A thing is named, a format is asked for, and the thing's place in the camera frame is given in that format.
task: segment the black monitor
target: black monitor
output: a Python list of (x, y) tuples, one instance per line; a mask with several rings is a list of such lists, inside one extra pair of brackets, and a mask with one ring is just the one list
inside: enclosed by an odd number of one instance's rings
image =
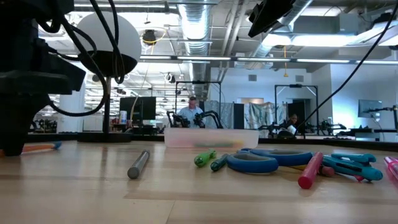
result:
[(369, 113), (369, 110), (381, 109), (382, 102), (379, 100), (359, 100), (358, 117), (359, 118), (380, 118), (380, 112)]
[[(136, 100), (135, 97), (120, 98), (120, 111), (127, 111), (127, 119), (130, 119), (131, 108)], [(134, 107), (133, 120), (141, 119), (140, 113), (142, 109), (142, 120), (156, 119), (156, 97), (145, 96), (139, 97)]]

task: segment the ceiling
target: ceiling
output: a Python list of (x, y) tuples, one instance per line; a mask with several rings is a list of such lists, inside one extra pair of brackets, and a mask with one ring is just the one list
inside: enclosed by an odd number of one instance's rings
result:
[[(147, 1), (128, 1), (131, 3), (136, 3), (138, 6), (143, 6), (148, 3)], [(210, 27), (210, 55), (214, 56), (222, 56), (221, 48), (224, 42), (224, 35), (226, 33), (227, 22), (230, 19), (231, 15), (231, 5), (233, 0), (222, 0), (219, 4), (213, 6), (211, 8), (211, 27)], [(252, 1), (249, 0), (248, 5), (246, 6), (245, 14), (248, 14), (249, 11), (261, 1)], [(340, 13), (350, 13), (357, 14), (362, 12), (370, 12), (377, 10), (379, 8), (388, 7), (395, 4), (395, 1), (339, 1), (339, 0), (322, 0), (317, 1), (314, 0), (310, 7), (306, 8), (303, 12), (302, 16), (330, 16), (334, 17)], [(236, 19), (239, 16), (240, 8), (242, 5), (238, 6), (238, 13), (236, 14)], [(119, 12), (120, 16), (123, 16), (127, 19), (140, 34), (147, 29), (154, 29), (155, 35), (158, 41), (154, 48), (143, 47), (142, 55), (145, 54), (154, 54), (154, 55), (186, 55), (185, 44), (183, 43), (184, 36), (183, 30), (181, 28), (180, 16), (178, 14), (164, 14), (164, 13), (146, 13), (146, 12), (127, 12), (128, 9), (121, 9)], [(67, 16), (67, 19), (71, 24), (78, 24), (82, 18), (91, 14), (92, 12), (88, 12), (87, 10), (78, 10), (70, 13)], [(234, 42), (231, 54), (235, 55), (236, 53), (245, 53), (246, 55), (250, 55), (257, 46), (262, 41), (262, 37), (256, 36), (254, 38), (250, 38), (248, 36), (248, 32), (251, 26), (251, 23), (246, 20), (247, 16), (244, 16), (242, 20), (241, 26), (239, 28), (239, 32), (237, 34), (237, 41)], [(60, 53), (75, 55), (76, 50), (73, 42), (69, 39), (69, 37), (65, 34), (64, 31), (60, 31), (58, 34), (47, 34), (44, 31), (40, 31), (39, 35), (41, 37), (45, 37), (47, 39), (47, 43), (57, 49)], [(368, 49), (368, 46), (362, 46), (362, 49)], [(302, 47), (302, 46), (294, 46), (288, 45), (285, 48), (277, 48), (274, 47), (269, 52), (274, 57), (298, 57), (298, 58), (332, 58), (332, 57), (344, 57), (342, 51), (340, 51), (341, 47)], [(387, 47), (378, 47), (377, 53), (372, 54), (371, 57), (374, 59), (383, 58), (385, 52), (389, 52)], [(356, 54), (356, 47), (351, 47), (344, 51), (346, 55), (349, 55), (350, 58), (361, 58), (363, 54)], [(284, 68), (285, 63), (274, 63), (271, 69), (278, 70), (280, 68)], [(289, 68), (305, 68), (309, 72), (314, 70), (319, 65), (314, 65), (311, 63), (288, 63)], [(190, 75), (190, 65), (189, 63), (138, 63), (137, 67), (126, 76), (126, 79), (123, 84), (118, 85), (116, 82), (112, 82), (112, 111), (111, 114), (118, 113), (118, 104), (119, 98), (125, 96), (158, 96), (159, 97), (159, 114), (164, 114), (166, 110), (173, 110), (174, 108), (174, 96), (175, 96), (175, 84), (169, 83), (167, 81), (167, 75), (174, 75), (176, 80), (180, 81), (191, 81)], [(86, 76), (86, 107), (94, 108), (100, 101), (102, 97), (102, 89), (100, 82), (93, 81), (93, 74), (90, 71), (87, 71), (88, 75)], [(116, 89), (123, 89), (126, 94), (121, 95), (116, 93)], [(192, 94), (190, 91), (191, 85), (187, 85), (182, 89), (181, 95), (178, 96), (178, 105), (177, 108), (181, 108), (185, 106), (185, 103), (181, 103), (181, 100), (186, 100), (189, 95)], [(202, 88), (202, 94), (206, 95), (206, 88)], [(58, 96), (52, 96), (55, 101), (58, 101)], [(43, 114), (50, 114), (52, 110), (50, 108), (45, 108), (42, 111)]]

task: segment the table surface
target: table surface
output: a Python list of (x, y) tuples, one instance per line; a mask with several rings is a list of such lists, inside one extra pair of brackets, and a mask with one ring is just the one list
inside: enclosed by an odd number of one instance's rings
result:
[[(64, 142), (60, 151), (0, 158), (1, 223), (398, 223), (398, 184), (384, 156), (398, 153), (335, 146), (261, 145), (373, 153), (384, 178), (318, 176), (311, 190), (297, 185), (299, 170), (268, 175), (227, 167), (196, 168), (203, 149), (166, 149), (161, 142), (87, 144)], [(141, 154), (151, 155), (137, 180), (126, 172)], [(218, 150), (218, 156), (232, 149)]]

